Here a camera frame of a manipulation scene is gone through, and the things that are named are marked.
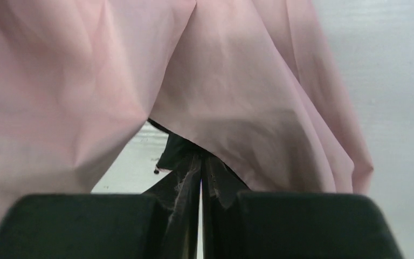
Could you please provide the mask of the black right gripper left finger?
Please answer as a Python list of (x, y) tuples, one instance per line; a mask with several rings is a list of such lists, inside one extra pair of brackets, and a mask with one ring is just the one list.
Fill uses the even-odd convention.
[(202, 161), (192, 154), (142, 194), (45, 194), (0, 223), (2, 258), (196, 258)]

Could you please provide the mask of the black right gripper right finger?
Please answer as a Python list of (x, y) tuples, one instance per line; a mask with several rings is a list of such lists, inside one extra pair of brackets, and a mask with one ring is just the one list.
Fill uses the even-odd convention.
[(366, 196), (254, 192), (217, 157), (202, 159), (205, 258), (402, 258)]

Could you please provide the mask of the pink and black umbrella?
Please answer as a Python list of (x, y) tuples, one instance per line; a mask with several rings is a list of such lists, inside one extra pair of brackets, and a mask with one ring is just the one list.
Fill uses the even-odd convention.
[(148, 119), (253, 190), (374, 171), (311, 1), (0, 1), (0, 220), (89, 193)]

